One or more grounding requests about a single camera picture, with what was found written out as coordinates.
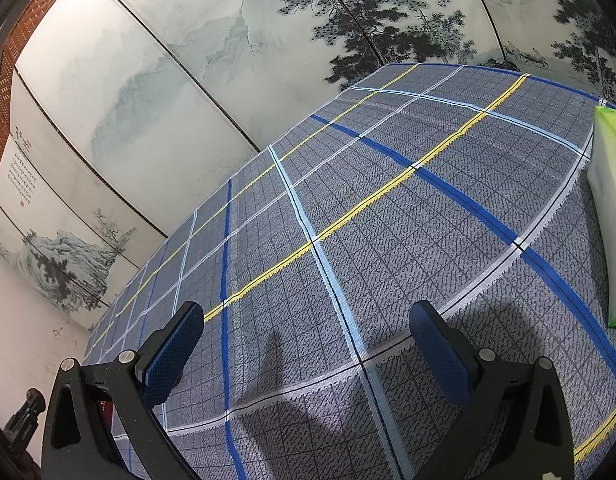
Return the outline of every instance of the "screw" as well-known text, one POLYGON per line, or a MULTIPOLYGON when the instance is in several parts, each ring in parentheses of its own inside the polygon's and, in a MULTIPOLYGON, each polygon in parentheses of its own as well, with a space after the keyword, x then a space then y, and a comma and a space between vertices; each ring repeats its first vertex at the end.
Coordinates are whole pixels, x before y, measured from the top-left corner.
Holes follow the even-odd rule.
POLYGON ((550 370, 552 368, 552 361, 547 357, 539 357, 539 366, 544 370, 550 370))
POLYGON ((494 359, 496 358, 494 350, 489 348, 482 348, 481 350, 479 350, 478 356, 481 357, 483 361, 494 361, 494 359))
POLYGON ((62 361, 62 370, 64 372, 67 372, 68 370, 70 370, 72 367, 74 366, 74 359, 72 357, 69 357, 67 359, 64 359, 62 361))
POLYGON ((120 363, 129 363, 134 359, 134 352, 132 350, 124 350, 119 354, 119 357, 117 359, 119 359, 120 363))

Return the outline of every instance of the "blue mesh pad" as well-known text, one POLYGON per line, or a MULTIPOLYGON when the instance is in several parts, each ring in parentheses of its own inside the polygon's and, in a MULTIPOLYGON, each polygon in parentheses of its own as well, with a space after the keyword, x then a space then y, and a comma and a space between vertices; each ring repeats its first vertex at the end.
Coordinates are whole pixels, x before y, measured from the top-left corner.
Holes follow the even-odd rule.
POLYGON ((462 408, 467 406, 472 397, 468 369, 420 303, 415 303, 410 309, 409 323, 410 333, 443 395, 453 404, 462 408))
POLYGON ((166 402, 203 333, 203 309, 190 307, 144 373, 142 402, 148 409, 166 402))

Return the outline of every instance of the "tree painting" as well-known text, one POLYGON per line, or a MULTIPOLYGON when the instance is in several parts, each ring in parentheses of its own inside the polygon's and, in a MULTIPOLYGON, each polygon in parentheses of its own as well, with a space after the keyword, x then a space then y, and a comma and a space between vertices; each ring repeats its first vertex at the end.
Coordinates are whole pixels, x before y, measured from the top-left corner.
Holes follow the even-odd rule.
POLYGON ((97 225, 93 229, 113 248, 115 255, 126 252, 125 246, 136 228, 121 234, 117 222, 104 215, 100 208, 95 209, 92 214, 97 219, 97 225))
MULTIPOLYGON (((281 0, 285 6, 280 14, 294 14, 310 8, 316 18, 327 17, 326 23, 313 29, 312 40, 323 40, 334 45, 344 40, 345 56, 330 61, 332 75, 329 83, 341 80, 341 89, 359 81, 376 70, 379 61, 373 47, 386 62, 414 59, 418 62, 429 57, 444 62, 459 63, 472 59, 476 50, 474 41, 464 41, 462 28, 466 16, 456 10, 446 16, 443 12, 429 12, 425 0, 281 0), (368 40, 352 18, 357 19, 368 40), (415 25, 400 27, 406 18, 414 17, 415 25)), ((450 0, 435 0, 445 7, 450 0)))
POLYGON ((565 42, 553 42, 554 56, 569 59, 572 67, 583 72, 590 83, 600 89, 604 99, 616 103, 616 31, 595 0, 558 0, 554 19, 574 23, 565 42))
MULTIPOLYGON (((24 245, 34 246, 37 233, 32 229, 24 236, 24 245)), ((48 287, 50 299, 56 304, 63 304, 70 294, 69 284, 77 278, 77 275, 67 270, 68 260, 57 261, 54 256, 48 258, 36 250, 31 250, 30 254, 37 262, 37 268, 43 267, 44 279, 51 285, 48 287)))

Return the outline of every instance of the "black clamp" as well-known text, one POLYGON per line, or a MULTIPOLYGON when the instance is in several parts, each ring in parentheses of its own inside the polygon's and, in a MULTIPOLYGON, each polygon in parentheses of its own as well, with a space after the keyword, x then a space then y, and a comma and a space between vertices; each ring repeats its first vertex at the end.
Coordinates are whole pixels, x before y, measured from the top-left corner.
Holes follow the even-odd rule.
POLYGON ((168 398, 203 333, 203 309, 186 301, 137 351, 111 363, 81 366, 65 359, 57 372, 44 428, 44 480, 130 480, 99 402, 112 402, 151 478, 198 480, 152 408, 168 398))
POLYGON ((428 301, 411 307, 409 325, 444 395, 463 409, 415 480, 464 479, 504 400, 512 407, 503 434, 488 468, 473 479, 574 479, 568 410, 550 359, 529 365, 476 350, 428 301))

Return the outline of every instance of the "plastic bag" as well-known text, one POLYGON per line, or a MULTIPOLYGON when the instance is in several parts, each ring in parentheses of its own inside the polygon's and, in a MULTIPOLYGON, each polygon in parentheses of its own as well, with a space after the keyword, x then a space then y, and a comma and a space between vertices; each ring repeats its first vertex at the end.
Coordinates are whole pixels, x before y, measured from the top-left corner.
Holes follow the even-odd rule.
POLYGON ((594 109, 594 140, 587 174, 608 266, 608 325, 616 326, 616 110, 612 108, 594 109))

